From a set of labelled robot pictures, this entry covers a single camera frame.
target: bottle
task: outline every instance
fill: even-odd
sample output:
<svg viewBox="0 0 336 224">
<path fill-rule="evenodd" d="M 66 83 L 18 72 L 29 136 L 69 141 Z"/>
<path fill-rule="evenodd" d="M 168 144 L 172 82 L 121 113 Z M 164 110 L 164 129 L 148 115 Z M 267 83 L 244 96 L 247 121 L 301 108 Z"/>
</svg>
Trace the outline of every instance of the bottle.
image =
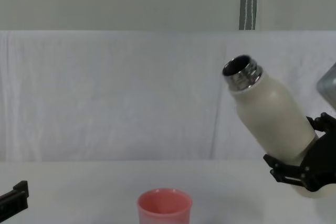
<svg viewBox="0 0 336 224">
<path fill-rule="evenodd" d="M 237 114 L 265 152 L 288 165 L 301 164 L 316 133 L 301 109 L 280 82 L 273 79 L 248 55 L 232 59 L 223 69 Z M 295 190 L 310 198 L 329 194 L 327 185 L 312 193 Z"/>
</svg>

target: black clamp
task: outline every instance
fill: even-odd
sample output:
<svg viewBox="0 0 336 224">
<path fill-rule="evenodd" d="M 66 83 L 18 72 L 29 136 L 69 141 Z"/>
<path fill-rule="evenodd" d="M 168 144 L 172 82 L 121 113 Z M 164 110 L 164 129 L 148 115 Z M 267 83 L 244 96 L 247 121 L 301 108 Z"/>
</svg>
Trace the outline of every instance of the black clamp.
<svg viewBox="0 0 336 224">
<path fill-rule="evenodd" d="M 336 183 L 336 119 L 326 113 L 315 120 L 307 119 L 314 130 L 325 134 L 311 143 L 300 166 L 284 164 L 267 154 L 264 160 L 272 168 L 270 173 L 277 182 L 314 192 Z"/>
<path fill-rule="evenodd" d="M 28 182 L 21 181 L 13 190 L 0 196 L 0 222 L 28 208 Z"/>
</svg>

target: metal bottle neck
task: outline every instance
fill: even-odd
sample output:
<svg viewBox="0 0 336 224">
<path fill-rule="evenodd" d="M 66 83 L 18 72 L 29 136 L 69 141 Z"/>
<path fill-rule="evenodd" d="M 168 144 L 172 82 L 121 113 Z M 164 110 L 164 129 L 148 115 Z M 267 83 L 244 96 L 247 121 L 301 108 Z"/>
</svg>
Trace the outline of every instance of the metal bottle neck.
<svg viewBox="0 0 336 224">
<path fill-rule="evenodd" d="M 240 55 L 229 61 L 223 76 L 231 91 L 242 91 L 258 82 L 263 74 L 263 68 L 249 55 Z"/>
</svg>

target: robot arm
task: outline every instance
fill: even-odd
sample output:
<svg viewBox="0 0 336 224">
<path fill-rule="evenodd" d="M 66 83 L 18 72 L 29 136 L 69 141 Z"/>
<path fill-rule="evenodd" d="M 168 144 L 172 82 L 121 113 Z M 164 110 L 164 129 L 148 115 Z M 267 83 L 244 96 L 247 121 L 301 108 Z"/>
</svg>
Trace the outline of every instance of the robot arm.
<svg viewBox="0 0 336 224">
<path fill-rule="evenodd" d="M 270 173 L 280 183 L 301 186 L 315 192 L 328 184 L 336 184 L 336 119 L 326 113 L 309 123 L 316 131 L 325 132 L 313 142 L 300 166 L 287 165 L 266 154 Z"/>
</svg>

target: plastic cup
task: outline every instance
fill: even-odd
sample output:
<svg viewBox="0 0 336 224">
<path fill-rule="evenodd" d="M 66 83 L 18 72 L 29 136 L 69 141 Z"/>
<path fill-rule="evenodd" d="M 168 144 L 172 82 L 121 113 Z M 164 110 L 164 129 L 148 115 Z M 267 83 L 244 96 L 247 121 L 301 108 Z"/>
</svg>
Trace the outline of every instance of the plastic cup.
<svg viewBox="0 0 336 224">
<path fill-rule="evenodd" d="M 189 224 L 191 197 L 172 188 L 158 188 L 138 199 L 140 224 Z"/>
</svg>

